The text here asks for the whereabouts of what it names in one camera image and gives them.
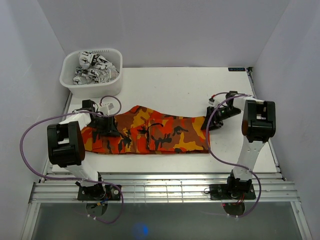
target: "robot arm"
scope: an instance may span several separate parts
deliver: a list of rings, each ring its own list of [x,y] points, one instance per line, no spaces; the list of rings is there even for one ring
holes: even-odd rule
[[[82,108],[79,110],[95,113],[95,102],[84,100],[82,101]],[[108,105],[100,108],[104,115],[106,112],[109,113],[109,110],[110,106]],[[80,187],[80,193],[83,192],[84,195],[94,200],[100,200],[106,195],[106,187],[100,183],[84,181],[101,182],[103,180],[99,172],[95,171],[85,160],[86,151],[81,130],[86,126],[91,126],[95,129],[92,134],[95,134],[96,137],[120,135],[115,126],[113,116],[99,117],[91,113],[71,115],[60,123],[51,124],[47,127],[48,156],[53,165],[65,168],[76,178],[83,179],[76,182]]]
[[[237,94],[236,91],[230,91],[226,94],[226,99]],[[202,129],[206,128],[213,110],[214,107],[207,108],[206,121]],[[209,130],[221,128],[223,120],[239,114],[241,110],[243,111],[241,126],[243,145],[237,164],[253,170],[261,149],[276,132],[276,107],[274,102],[255,99],[251,96],[229,100],[227,106],[218,109],[216,116],[212,118],[209,124]],[[223,200],[230,198],[230,196],[241,195],[246,195],[246,199],[256,198],[252,186],[252,174],[249,170],[239,166],[233,168],[227,184],[213,184],[210,189],[212,190],[212,199]]]

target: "cable connector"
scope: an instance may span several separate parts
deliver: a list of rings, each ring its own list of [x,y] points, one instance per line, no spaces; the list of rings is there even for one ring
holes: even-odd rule
[[[103,103],[100,107],[100,111],[103,112],[104,115],[109,116],[110,115],[110,110],[112,110],[114,108],[114,104],[113,103]]]

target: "crumpled cloth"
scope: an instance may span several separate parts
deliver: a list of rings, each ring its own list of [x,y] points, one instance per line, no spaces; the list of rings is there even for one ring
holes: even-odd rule
[[[79,63],[73,78],[75,85],[109,83],[119,76],[113,63],[97,53],[80,52]]]

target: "glass panel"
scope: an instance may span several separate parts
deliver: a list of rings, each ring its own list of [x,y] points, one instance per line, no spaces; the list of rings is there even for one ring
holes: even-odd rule
[[[119,209],[120,204],[109,204],[102,218],[112,220]],[[32,239],[302,239],[290,202],[261,202],[240,219],[202,213],[225,213],[220,203],[126,204],[122,216],[112,225],[76,212],[86,213],[86,205],[41,204]]]

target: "white wall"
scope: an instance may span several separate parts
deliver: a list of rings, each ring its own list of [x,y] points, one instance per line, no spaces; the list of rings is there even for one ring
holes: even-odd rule
[[[20,137],[27,127],[60,114],[67,91],[59,83],[65,57],[36,0],[0,0],[0,238],[20,238],[37,178],[25,167]],[[26,156],[42,171],[46,126],[25,142]]]
[[[38,0],[62,48],[125,67],[252,66],[289,0]]]
[[[253,74],[258,97],[276,103],[280,168],[294,180],[313,239],[320,239],[319,0],[291,0]]]

